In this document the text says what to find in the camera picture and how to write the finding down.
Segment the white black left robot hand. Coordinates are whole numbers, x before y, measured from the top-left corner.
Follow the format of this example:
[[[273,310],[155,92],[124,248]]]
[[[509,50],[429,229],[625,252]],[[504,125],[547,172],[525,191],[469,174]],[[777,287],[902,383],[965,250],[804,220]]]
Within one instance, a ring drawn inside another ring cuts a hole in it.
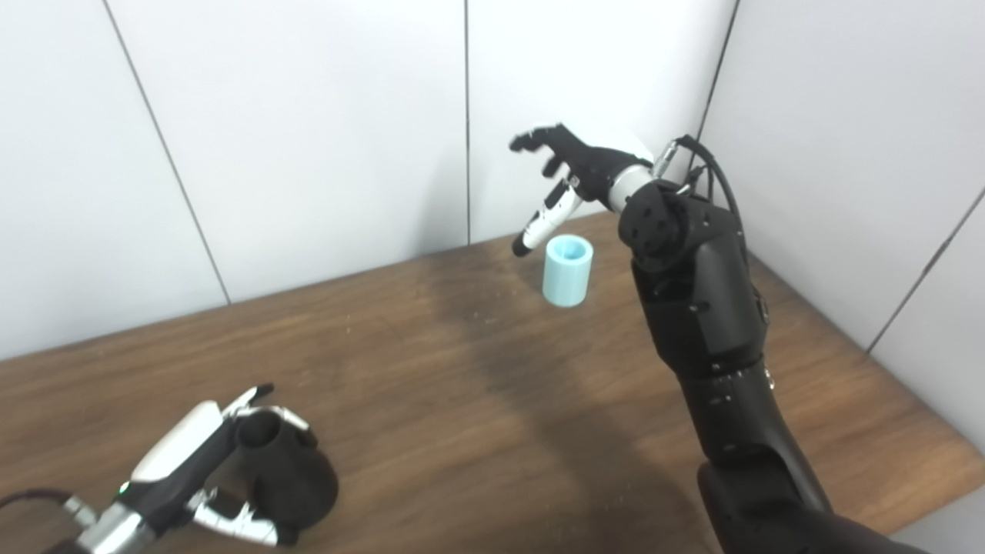
[[[78,542],[94,553],[132,553],[192,522],[243,542],[295,545],[335,507],[340,482],[309,422],[259,404],[273,390],[263,383],[229,405],[194,406]]]

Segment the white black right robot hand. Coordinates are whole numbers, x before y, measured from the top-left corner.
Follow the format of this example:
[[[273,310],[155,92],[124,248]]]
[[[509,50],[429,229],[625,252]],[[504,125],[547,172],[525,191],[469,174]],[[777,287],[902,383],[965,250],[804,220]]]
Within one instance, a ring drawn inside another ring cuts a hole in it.
[[[536,153],[548,148],[551,157],[542,169],[544,178],[551,179],[567,167],[566,175],[514,238],[516,257],[525,257],[542,245],[582,203],[598,202],[609,209],[609,194],[619,176],[627,169],[650,171],[655,162],[654,154],[631,133],[573,129],[563,123],[519,133],[508,148],[514,153]]]

